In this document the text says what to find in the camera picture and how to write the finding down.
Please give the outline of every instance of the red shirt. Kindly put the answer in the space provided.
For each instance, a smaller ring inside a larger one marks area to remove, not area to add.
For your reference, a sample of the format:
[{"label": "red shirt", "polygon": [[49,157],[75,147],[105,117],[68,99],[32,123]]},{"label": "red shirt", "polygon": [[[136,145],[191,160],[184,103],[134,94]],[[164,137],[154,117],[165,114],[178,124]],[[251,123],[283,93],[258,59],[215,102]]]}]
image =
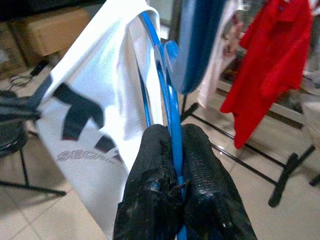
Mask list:
[{"label": "red shirt", "polygon": [[247,49],[221,112],[234,115],[241,148],[280,93],[298,89],[308,56],[312,12],[308,0],[269,0],[243,36]]}]

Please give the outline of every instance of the tiled floor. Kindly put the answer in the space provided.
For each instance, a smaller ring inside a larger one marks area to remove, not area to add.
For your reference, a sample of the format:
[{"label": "tiled floor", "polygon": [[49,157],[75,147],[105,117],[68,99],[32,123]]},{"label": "tiled floor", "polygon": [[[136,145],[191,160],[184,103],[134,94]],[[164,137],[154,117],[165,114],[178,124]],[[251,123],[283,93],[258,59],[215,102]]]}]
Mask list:
[{"label": "tiled floor", "polygon": [[[38,87],[50,68],[46,68],[26,88],[17,91],[20,96],[30,95]],[[0,81],[0,89],[8,84]],[[196,100],[189,96],[187,107]],[[233,118],[221,114],[223,98],[215,95],[211,111],[199,108],[201,116],[229,133],[234,133]],[[248,149],[235,149],[233,141],[208,128],[194,118],[184,123],[195,123],[203,128],[210,140],[226,151],[256,167],[273,179],[281,168]],[[252,136],[250,143],[285,162],[294,150],[302,153],[309,146],[308,135],[270,117],[265,117]],[[63,190],[64,197],[55,197],[21,189],[0,187],[0,240],[105,240],[103,232],[88,213],[73,186],[64,178],[42,143],[30,136],[24,147],[27,170],[35,186]],[[319,173],[319,153],[315,152],[304,166],[291,176],[280,205],[268,206],[273,185],[251,171],[214,150],[230,172],[259,240],[318,240],[320,237],[320,187],[311,187],[308,181]],[[0,179],[23,182],[19,155],[16,153],[0,161]]]}]

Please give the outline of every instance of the black metal rack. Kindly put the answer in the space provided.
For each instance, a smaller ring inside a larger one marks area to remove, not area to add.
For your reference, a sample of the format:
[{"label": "black metal rack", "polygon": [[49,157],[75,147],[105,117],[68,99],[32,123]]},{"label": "black metal rack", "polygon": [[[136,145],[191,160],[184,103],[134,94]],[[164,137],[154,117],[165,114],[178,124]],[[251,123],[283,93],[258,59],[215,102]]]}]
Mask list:
[{"label": "black metal rack", "polygon": [[[202,119],[201,117],[197,116],[194,114],[194,112],[198,109],[199,105],[198,103],[193,103],[191,105],[191,107],[188,110],[185,110],[186,108],[186,102],[187,102],[187,96],[185,95],[183,97],[183,103],[182,103],[182,111],[181,111],[181,122],[183,122],[185,119],[187,119],[188,117],[192,117],[204,124],[206,124],[207,126],[213,128],[214,130],[218,131],[219,133],[223,134],[224,136],[230,138],[230,139],[234,139],[235,137],[233,135],[231,135],[230,133],[218,128],[217,126],[211,124],[210,122]],[[246,164],[245,162],[243,162],[242,160],[240,160],[239,158],[233,156],[232,154],[230,154],[229,152],[225,151],[224,149],[220,148],[219,146],[215,145],[214,143],[211,142],[211,146],[218,150],[219,152],[225,154],[226,156],[228,156],[230,159],[232,159],[233,161],[235,161],[236,163],[244,166],[245,168],[247,168],[248,170],[252,171],[253,173],[255,173],[256,175],[258,175],[259,177],[265,179],[266,181],[268,181],[269,183],[274,185],[274,190],[273,193],[268,201],[268,204],[270,207],[276,207],[280,201],[281,201],[281,197],[282,197],[282,193],[285,190],[287,181],[291,175],[291,173],[298,167],[300,166],[304,160],[306,160],[316,149],[314,145],[311,145],[301,156],[298,156],[296,153],[292,153],[290,155],[290,157],[287,160],[287,163],[284,164],[278,160],[276,160],[275,158],[267,155],[266,153],[260,151],[259,149],[255,148],[254,146],[251,146],[250,144],[245,144],[244,146],[256,153],[258,153],[259,155],[263,156],[264,158],[266,158],[267,160],[277,164],[278,166],[282,167],[282,173],[279,177],[279,179],[276,181],[272,178],[270,178],[269,176],[265,175],[264,173],[258,171],[257,169],[255,169],[254,167]],[[315,186],[317,183],[319,183],[320,181],[320,176],[318,175],[315,179],[313,179],[310,182],[310,185]]]}]

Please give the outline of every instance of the black chair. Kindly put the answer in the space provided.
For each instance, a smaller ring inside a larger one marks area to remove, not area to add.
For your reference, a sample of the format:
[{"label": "black chair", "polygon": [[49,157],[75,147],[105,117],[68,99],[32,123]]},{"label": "black chair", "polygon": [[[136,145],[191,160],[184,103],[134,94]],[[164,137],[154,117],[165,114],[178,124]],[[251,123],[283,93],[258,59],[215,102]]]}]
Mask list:
[{"label": "black chair", "polygon": [[40,113],[35,110],[29,110],[26,107],[27,100],[27,98],[18,98],[12,91],[0,91],[0,161],[1,158],[20,151],[21,164],[25,181],[25,184],[18,184],[0,180],[0,186],[64,196],[66,195],[66,192],[64,191],[36,187],[30,185],[29,183],[26,163],[23,154],[23,147],[28,139],[24,127],[24,121],[37,120],[40,118]]}]

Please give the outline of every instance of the hanging clothes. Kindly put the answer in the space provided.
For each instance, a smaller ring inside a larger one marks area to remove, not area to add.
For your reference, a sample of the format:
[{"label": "hanging clothes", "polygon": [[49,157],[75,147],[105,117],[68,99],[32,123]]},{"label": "hanging clothes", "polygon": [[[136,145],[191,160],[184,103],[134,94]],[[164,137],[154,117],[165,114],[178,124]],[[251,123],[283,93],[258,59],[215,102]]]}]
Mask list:
[{"label": "hanging clothes", "polygon": [[228,33],[227,39],[223,38],[223,33],[226,24],[238,10],[243,10],[243,0],[227,0],[225,2],[219,27],[214,39],[210,60],[202,82],[198,87],[198,102],[204,108],[208,106],[211,95],[217,89],[221,73],[235,59],[236,51],[234,51],[234,49],[238,46],[243,23],[238,22],[234,24]]},{"label": "hanging clothes", "polygon": [[107,239],[146,128],[138,70],[152,124],[163,123],[144,11],[159,31],[159,15],[144,0],[106,1],[33,97],[41,140]]},{"label": "hanging clothes", "polygon": [[312,13],[306,0],[269,0],[240,45],[247,49],[221,112],[233,113],[241,148],[280,93],[298,89],[308,56]]}]

